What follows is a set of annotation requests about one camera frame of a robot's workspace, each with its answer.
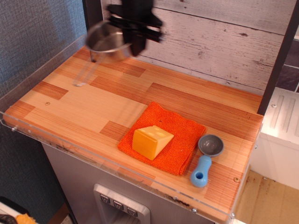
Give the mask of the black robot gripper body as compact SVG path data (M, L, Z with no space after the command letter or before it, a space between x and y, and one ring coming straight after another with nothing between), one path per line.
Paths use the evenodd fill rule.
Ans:
M153 14L152 0L122 0L120 5L107 5L112 25L122 29L127 27L131 33L143 34L146 39L160 42L163 38L163 22Z

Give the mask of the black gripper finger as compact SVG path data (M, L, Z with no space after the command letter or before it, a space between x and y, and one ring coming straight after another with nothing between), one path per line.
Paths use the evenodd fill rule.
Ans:
M133 33L131 35L131 53L132 56L138 56L146 47L146 37L140 33Z
M122 33L123 33L124 42L132 44L133 41L132 41L131 29L129 29L127 27L123 27L122 28Z

